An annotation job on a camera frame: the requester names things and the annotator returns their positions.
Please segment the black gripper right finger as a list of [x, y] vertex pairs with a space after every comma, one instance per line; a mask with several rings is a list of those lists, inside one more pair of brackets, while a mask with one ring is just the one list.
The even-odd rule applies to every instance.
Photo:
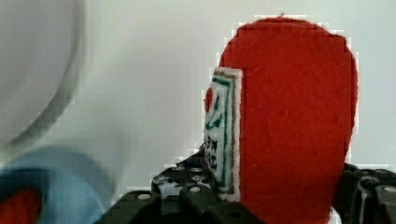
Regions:
[[333, 209], [342, 224], [396, 224], [396, 174], [344, 164]]

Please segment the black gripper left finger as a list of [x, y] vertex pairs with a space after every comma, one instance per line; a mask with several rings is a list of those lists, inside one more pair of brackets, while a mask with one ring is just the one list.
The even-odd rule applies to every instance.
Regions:
[[156, 175], [150, 190], [130, 191], [94, 224], [265, 224], [241, 203], [219, 197], [199, 151]]

